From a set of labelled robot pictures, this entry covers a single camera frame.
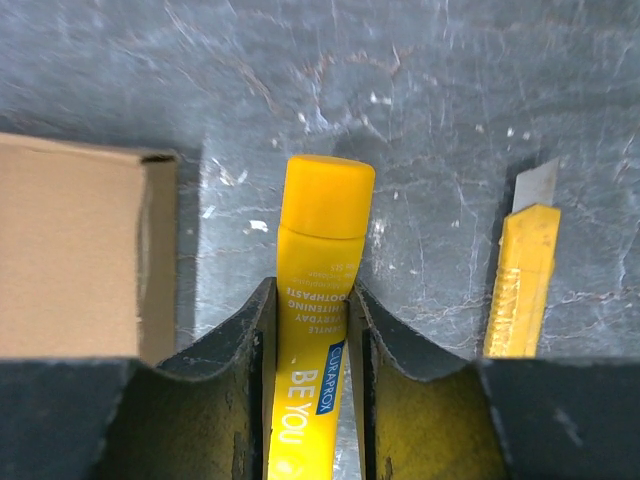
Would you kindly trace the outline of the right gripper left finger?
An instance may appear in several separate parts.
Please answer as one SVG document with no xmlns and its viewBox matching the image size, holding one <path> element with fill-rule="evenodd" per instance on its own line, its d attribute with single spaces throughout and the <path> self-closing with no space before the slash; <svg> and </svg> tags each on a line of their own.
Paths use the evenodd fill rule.
<svg viewBox="0 0 640 480">
<path fill-rule="evenodd" d="M 276 288 L 155 367 L 134 358 L 1 364 L 5 479 L 260 479 Z"/>
</svg>

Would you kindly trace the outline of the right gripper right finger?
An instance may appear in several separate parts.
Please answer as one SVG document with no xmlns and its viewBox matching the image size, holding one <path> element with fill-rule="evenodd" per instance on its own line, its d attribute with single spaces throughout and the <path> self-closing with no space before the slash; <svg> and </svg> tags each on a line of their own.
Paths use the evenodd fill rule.
<svg viewBox="0 0 640 480">
<path fill-rule="evenodd" d="M 638 477 L 637 360 L 466 360 L 363 285 L 349 315 L 363 478 Z"/>
</svg>

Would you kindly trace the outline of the yellow utility knife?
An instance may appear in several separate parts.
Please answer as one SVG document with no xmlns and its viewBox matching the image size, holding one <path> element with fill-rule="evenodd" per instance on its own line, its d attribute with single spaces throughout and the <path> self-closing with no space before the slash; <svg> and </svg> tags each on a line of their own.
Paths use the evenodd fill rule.
<svg viewBox="0 0 640 480">
<path fill-rule="evenodd" d="M 486 357 L 536 355 L 561 220 L 561 210 L 553 206 L 559 163 L 555 158 L 516 176 L 499 241 Z"/>
</svg>

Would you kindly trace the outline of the brown cardboard express box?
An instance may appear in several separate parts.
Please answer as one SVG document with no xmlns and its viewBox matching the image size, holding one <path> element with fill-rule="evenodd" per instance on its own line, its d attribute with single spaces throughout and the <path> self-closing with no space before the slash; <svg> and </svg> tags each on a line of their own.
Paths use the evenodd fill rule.
<svg viewBox="0 0 640 480">
<path fill-rule="evenodd" d="M 174 152 L 3 134 L 2 356 L 172 356 L 177 203 Z"/>
</svg>

